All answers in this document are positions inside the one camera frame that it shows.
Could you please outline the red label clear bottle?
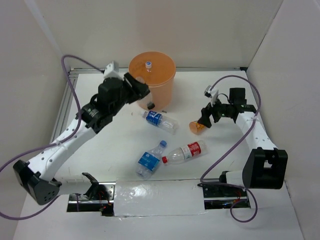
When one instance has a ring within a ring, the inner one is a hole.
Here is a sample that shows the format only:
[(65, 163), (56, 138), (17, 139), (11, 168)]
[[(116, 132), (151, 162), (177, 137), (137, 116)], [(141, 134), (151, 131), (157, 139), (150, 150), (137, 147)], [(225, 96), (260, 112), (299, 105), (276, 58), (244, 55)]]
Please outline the red label clear bottle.
[(174, 149), (163, 156), (161, 160), (165, 165), (179, 165), (205, 155), (207, 152), (207, 144), (203, 140), (199, 140)]

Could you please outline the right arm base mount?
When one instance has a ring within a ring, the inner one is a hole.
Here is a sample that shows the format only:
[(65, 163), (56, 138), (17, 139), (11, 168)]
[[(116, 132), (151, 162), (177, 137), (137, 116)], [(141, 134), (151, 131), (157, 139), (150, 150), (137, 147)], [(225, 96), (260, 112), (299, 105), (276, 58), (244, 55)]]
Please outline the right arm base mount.
[(240, 188), (204, 183), (198, 183), (197, 186), (202, 189), (205, 210), (229, 209), (239, 201), (234, 208), (251, 207), (247, 192)]

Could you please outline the black label clear bottle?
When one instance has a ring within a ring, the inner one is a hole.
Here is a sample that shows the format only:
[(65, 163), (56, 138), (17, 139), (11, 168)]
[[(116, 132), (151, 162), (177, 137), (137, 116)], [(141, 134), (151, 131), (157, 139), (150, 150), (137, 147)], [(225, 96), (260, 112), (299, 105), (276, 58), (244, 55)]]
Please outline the black label clear bottle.
[(143, 99), (138, 100), (137, 104), (145, 110), (148, 110), (148, 111), (152, 110), (155, 107), (155, 104), (153, 102), (153, 96), (152, 96), (151, 90)]

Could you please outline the clear unlabeled plastic bottle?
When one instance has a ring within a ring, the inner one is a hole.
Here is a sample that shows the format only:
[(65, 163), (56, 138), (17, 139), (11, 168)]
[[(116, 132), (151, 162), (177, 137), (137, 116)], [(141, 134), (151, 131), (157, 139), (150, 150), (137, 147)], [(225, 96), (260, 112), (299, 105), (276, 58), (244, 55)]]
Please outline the clear unlabeled plastic bottle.
[(147, 74), (150, 74), (152, 72), (152, 62), (151, 61), (146, 61), (145, 62), (145, 70)]

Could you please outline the dark blue label bottle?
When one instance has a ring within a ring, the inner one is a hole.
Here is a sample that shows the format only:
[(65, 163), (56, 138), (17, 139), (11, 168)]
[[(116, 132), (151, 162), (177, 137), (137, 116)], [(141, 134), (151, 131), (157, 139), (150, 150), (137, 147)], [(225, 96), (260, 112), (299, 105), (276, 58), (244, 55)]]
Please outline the dark blue label bottle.
[(158, 127), (172, 135), (175, 135), (177, 132), (177, 129), (179, 127), (179, 124), (176, 120), (164, 116), (159, 112), (149, 110), (149, 111), (143, 111), (142, 117), (151, 125)]

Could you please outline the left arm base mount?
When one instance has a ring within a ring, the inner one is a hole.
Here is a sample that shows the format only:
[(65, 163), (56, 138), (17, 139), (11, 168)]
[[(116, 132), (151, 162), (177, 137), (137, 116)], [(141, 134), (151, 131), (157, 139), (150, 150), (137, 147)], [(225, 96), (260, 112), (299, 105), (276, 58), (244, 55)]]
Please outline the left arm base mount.
[(99, 212), (101, 216), (113, 217), (116, 183), (99, 182), (87, 172), (83, 172), (81, 177), (89, 182), (89, 187), (84, 193), (69, 195), (66, 211), (68, 213)]

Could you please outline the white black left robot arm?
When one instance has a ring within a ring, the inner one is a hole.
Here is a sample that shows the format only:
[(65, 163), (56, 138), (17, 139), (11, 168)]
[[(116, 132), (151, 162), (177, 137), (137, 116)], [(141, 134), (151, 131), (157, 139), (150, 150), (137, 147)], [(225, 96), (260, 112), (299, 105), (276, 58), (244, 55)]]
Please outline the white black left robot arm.
[(18, 160), (13, 165), (20, 185), (40, 205), (56, 196), (82, 194), (92, 200), (99, 193), (99, 182), (89, 173), (81, 176), (56, 178), (60, 167), (87, 141), (95, 137), (126, 105), (144, 99), (150, 93), (145, 83), (129, 73), (123, 78), (106, 77), (98, 92), (84, 105), (69, 127), (38, 155), (27, 162)]

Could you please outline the light blue label bottle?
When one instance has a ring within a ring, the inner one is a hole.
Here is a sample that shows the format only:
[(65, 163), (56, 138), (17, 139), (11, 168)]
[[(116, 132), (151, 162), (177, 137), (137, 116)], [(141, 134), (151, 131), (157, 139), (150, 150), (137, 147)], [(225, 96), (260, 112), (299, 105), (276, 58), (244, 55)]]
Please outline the light blue label bottle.
[(138, 160), (136, 167), (136, 174), (143, 180), (148, 180), (153, 173), (157, 170), (165, 148), (167, 147), (167, 142), (162, 140), (158, 146), (153, 149), (146, 151)]

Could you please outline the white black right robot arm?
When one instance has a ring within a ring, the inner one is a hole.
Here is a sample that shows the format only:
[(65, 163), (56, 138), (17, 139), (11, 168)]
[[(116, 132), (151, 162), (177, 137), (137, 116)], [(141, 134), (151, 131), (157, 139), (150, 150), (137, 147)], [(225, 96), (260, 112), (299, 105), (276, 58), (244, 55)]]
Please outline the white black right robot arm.
[(278, 149), (269, 139), (258, 118), (258, 110), (247, 103), (244, 88), (230, 88), (228, 102), (221, 103), (219, 91), (208, 86), (204, 92), (210, 103), (201, 110), (201, 117), (191, 123), (190, 129), (201, 131), (210, 128), (221, 118), (230, 118), (241, 129), (243, 136), (231, 147), (234, 150), (242, 141), (250, 148), (249, 157), (241, 171), (224, 171), (219, 177), (218, 190), (230, 196), (236, 189), (281, 189), (288, 162), (285, 150)]

